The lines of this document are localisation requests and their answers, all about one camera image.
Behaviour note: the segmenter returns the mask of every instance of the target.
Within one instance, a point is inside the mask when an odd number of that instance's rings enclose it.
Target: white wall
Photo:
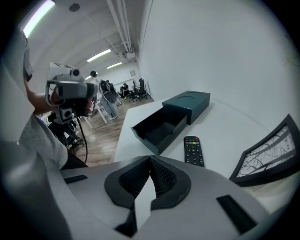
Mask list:
[[[210,92],[267,131],[288,113],[300,127],[300,68],[288,61],[299,54],[265,6],[146,0],[141,11],[137,59],[155,100],[185,90]]]

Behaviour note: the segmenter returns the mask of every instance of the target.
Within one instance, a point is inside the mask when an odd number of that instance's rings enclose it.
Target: wooden floor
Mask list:
[[[109,120],[108,115],[105,116],[107,124],[104,123],[100,114],[96,113],[89,118],[93,129],[82,119],[82,129],[88,145],[88,166],[97,166],[113,162],[127,110],[150,102],[153,102],[150,97],[143,99],[141,102],[129,102],[128,99],[124,100],[121,106],[115,107],[118,113],[116,119]],[[77,135],[82,137],[80,129]],[[85,147],[77,147],[74,153],[82,161],[85,160]]]

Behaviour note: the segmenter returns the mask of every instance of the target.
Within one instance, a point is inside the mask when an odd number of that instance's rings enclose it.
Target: ceiling pipe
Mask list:
[[[123,31],[124,31],[124,34],[125,34],[125,38],[127,40],[128,49],[131,52],[131,45],[130,45],[129,38],[128,38],[128,33],[127,33],[126,24],[125,24],[125,18],[124,18],[124,13],[123,13],[123,7],[122,7],[121,0],[117,0],[117,6],[118,6],[118,11],[119,11],[119,14],[120,14],[120,19],[121,19]]]
[[[122,0],[122,2],[123,2],[124,14],[125,14],[126,30],[127,30],[127,34],[128,34],[128,38],[129,38],[129,46],[130,46],[130,50],[132,51],[132,49],[131,49],[131,40],[130,40],[130,32],[129,32],[129,24],[128,24],[128,18],[127,18],[127,9],[126,9],[125,0]]]
[[[117,29],[118,29],[118,31],[119,31],[121,40],[122,40],[122,42],[123,42],[123,45],[124,45],[126,51],[129,52],[129,49],[128,49],[126,43],[125,43],[125,40],[124,40],[122,31],[121,31],[121,27],[120,27],[120,23],[119,23],[119,20],[118,20],[116,11],[114,10],[114,7],[113,7],[113,2],[112,2],[112,0],[106,0],[106,2],[107,2],[107,4],[108,4],[109,10],[110,10],[111,13],[112,13],[112,17],[113,17],[114,23],[115,23],[116,26],[117,26]]]

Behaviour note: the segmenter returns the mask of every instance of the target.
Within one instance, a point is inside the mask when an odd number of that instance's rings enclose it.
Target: person's arm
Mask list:
[[[47,113],[47,112],[50,112],[50,111],[54,110],[53,107],[49,106],[46,103],[46,98],[45,98],[45,94],[44,93],[37,94],[37,93],[31,91],[29,89],[28,83],[27,83],[27,81],[25,79],[24,79],[24,84],[25,84],[25,88],[26,88],[28,100],[30,101],[30,103],[35,108],[35,110],[33,112],[35,115]],[[58,98],[58,96],[57,96],[57,94],[55,92],[52,93],[52,95],[50,97],[50,102],[53,105],[59,103],[59,98]]]

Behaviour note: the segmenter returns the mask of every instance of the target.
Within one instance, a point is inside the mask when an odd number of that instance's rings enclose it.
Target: black box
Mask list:
[[[161,108],[134,127],[135,136],[153,153],[162,153],[187,125],[187,116]]]
[[[163,107],[187,115],[187,124],[191,125],[210,104],[210,93],[186,91],[163,102]]]
[[[210,93],[186,91],[163,102],[163,108],[131,129],[147,148],[159,155],[209,103]]]

